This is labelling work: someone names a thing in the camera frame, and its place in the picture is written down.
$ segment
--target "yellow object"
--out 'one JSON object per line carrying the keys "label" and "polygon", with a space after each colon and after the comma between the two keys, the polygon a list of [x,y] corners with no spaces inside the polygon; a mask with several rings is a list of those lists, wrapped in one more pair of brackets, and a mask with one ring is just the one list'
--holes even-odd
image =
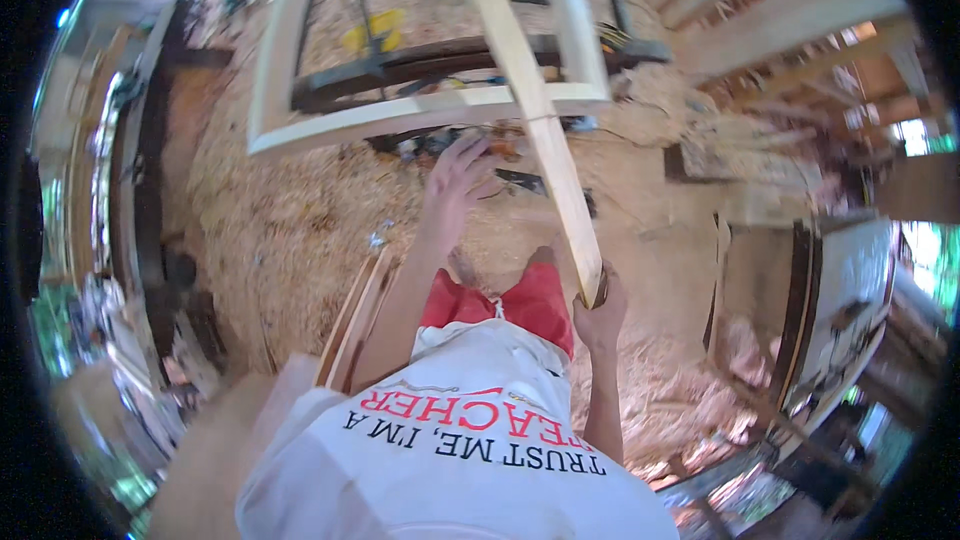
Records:
{"label": "yellow object", "polygon": [[[386,35],[380,43],[384,53],[392,51],[401,45],[401,24],[403,23],[403,9],[390,9],[369,18],[370,32],[374,36]],[[357,25],[354,29],[343,34],[343,47],[352,53],[363,53],[367,50],[367,30],[364,25]]]}

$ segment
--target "sawdust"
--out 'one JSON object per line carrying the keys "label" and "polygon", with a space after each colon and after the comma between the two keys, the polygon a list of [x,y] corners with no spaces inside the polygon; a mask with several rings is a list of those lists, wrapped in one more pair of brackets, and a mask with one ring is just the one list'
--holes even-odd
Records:
{"label": "sawdust", "polygon": [[[353,1],[314,1],[303,72],[354,59],[340,43],[359,23]],[[402,46],[482,33],[480,19],[464,0],[369,1],[373,12],[404,9]],[[608,0],[590,1],[597,21],[613,20]],[[627,3],[638,36],[667,38],[643,0]],[[514,8],[528,32],[553,30],[549,9]],[[257,371],[268,370],[265,343],[279,366],[293,351],[320,352],[356,271],[370,254],[369,234],[392,220],[384,236],[397,254],[405,253],[424,182],[414,164],[380,157],[362,140],[274,162],[246,155],[253,65],[268,16],[269,7],[254,7],[244,14],[243,25],[213,34],[211,46],[236,49],[230,67],[212,84],[218,91],[210,91],[213,100],[201,99],[207,91],[203,84],[178,82],[171,111],[171,133],[195,138],[196,155],[185,193],[179,186],[172,194],[183,194],[170,201],[177,211],[189,204],[201,228],[205,283],[215,296],[219,320],[237,339],[230,349]],[[697,364],[716,279],[713,212],[723,204],[726,188],[668,182],[659,150],[689,131],[692,122],[715,117],[713,105],[705,113],[693,110],[690,85],[673,66],[641,66],[630,76],[633,102],[601,116],[601,130],[570,134],[569,143],[582,185],[594,189],[601,250],[630,293],[618,370],[625,452],[631,471],[653,479],[663,469],[659,463],[675,454],[699,459],[705,438],[716,432],[735,437],[744,411],[733,393]],[[185,114],[191,109],[192,115]],[[177,123],[181,118],[192,122]],[[170,160],[186,158],[184,149]],[[529,157],[521,165],[536,170]],[[473,264],[479,286],[490,293],[516,282],[537,246],[562,244],[549,200],[526,190],[514,194],[505,191],[482,201],[462,239],[462,255]],[[176,221],[183,215],[170,217]],[[560,254],[559,267],[564,294],[572,300],[576,277],[566,253]],[[750,326],[741,328],[725,326],[721,335],[754,342]],[[573,423],[582,429],[591,374],[579,342],[570,379]],[[691,406],[651,407],[664,401]]]}

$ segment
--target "hand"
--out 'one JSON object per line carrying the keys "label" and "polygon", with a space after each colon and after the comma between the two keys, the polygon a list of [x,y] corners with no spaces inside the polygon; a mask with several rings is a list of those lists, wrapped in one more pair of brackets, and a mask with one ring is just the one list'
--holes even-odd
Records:
{"label": "hand", "polygon": [[457,246],[467,224],[467,212],[476,201],[499,190],[497,179],[476,186],[494,170],[497,158],[481,157],[489,147],[486,137],[477,140],[474,135],[464,134],[439,155],[430,172],[417,238],[440,258],[446,258]]}
{"label": "hand", "polygon": [[617,339],[623,318],[627,315],[627,291],[608,260],[603,261],[606,272],[606,301],[589,309],[580,294],[573,299],[573,327],[590,351],[592,361],[617,360]]}

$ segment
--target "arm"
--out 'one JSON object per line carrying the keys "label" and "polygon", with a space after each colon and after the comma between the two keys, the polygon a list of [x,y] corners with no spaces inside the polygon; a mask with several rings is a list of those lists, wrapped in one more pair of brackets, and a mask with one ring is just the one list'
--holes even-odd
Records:
{"label": "arm", "polygon": [[604,261],[606,302],[593,310],[580,296],[573,301],[573,325],[590,353],[592,385],[590,410],[583,439],[601,453],[623,465],[623,431],[620,427],[620,396],[617,390],[617,340],[627,314],[627,293],[620,276]]}
{"label": "arm", "polygon": [[497,180],[476,184],[493,170],[494,157],[481,157],[486,138],[464,134],[439,156],[430,172],[423,211],[410,252],[396,273],[395,289],[384,299],[370,334],[360,348],[350,383],[363,390],[410,363],[417,328],[433,277],[447,260],[476,201],[498,190]]}

